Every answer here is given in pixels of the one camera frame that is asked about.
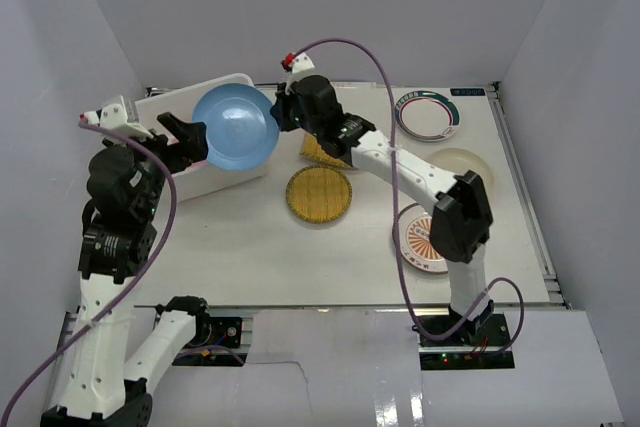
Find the scoop-shaped woven bamboo tray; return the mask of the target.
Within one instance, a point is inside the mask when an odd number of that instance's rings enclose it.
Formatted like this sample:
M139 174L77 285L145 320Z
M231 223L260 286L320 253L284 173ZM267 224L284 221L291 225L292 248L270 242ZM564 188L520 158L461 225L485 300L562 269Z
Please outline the scoop-shaped woven bamboo tray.
M351 169L351 166L342 160L329 156L318 144L316 138L309 133L304 134L299 154L302 157L321 164L337 168Z

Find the blue plastic plate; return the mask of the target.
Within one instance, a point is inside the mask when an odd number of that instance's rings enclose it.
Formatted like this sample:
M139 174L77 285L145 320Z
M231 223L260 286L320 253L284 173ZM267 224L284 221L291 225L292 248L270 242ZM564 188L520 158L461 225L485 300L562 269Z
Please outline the blue plastic plate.
M271 107L269 98L252 85L227 83L204 94L192 120L206 126L207 162L228 171L264 164L279 138Z

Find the round woven bamboo tray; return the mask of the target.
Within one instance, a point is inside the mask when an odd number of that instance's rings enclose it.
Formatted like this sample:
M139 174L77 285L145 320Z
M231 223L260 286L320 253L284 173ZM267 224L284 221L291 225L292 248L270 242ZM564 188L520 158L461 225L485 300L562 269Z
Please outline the round woven bamboo tray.
M322 224L344 215L352 202L352 186L342 172L327 166L308 166L288 181L285 199L299 219Z

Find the pink plastic plate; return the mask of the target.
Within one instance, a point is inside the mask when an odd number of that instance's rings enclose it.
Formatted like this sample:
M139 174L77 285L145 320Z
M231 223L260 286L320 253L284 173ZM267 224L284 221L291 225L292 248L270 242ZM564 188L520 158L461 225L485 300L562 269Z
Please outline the pink plastic plate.
M187 155L187 144L183 145L178 139L171 138L168 142L169 163L167 164L172 173L182 172L186 169L200 165L207 160L207 156L196 156L195 158Z

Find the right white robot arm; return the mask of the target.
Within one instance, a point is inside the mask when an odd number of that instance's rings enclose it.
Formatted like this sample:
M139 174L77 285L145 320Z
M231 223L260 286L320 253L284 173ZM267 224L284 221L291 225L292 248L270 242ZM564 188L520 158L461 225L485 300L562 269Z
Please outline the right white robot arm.
M330 157L384 180L394 195L404 193L429 213L430 243L448 266L452 326L441 334L418 330L430 340L453 336L466 346L484 338L493 311L485 269L493 216L482 178L473 171L454 174L395 148L373 123L344 112L320 75L280 83L271 114L281 131L304 130Z

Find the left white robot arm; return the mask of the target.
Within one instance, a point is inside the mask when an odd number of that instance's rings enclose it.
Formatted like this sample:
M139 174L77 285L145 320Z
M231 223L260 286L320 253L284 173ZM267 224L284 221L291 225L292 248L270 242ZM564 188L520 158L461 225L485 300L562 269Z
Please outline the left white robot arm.
M104 135L89 162L90 199L82 214L78 271L81 304L71 338L69 380L43 426L146 426L153 392L184 344L211 334L206 304L194 296L161 305L161 331L132 358L126 356L134 292L165 246L178 195L174 174L206 158L206 127L170 113L160 123L174 136L124 120L109 127L105 110L81 115L81 128Z

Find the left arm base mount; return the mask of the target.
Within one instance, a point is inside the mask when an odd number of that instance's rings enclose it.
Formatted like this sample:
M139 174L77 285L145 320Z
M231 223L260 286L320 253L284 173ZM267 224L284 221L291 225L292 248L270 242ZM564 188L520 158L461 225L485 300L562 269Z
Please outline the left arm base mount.
M173 366L242 367L243 324L241 317L210 316L202 335L183 347Z

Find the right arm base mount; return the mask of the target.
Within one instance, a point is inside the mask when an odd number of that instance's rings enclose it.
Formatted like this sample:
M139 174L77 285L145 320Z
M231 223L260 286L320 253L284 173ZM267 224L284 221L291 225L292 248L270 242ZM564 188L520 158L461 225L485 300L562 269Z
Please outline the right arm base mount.
M515 368L511 341L504 314L493 314L474 336L456 332L451 337L434 341L413 327L418 337L420 368L423 372L511 370Z

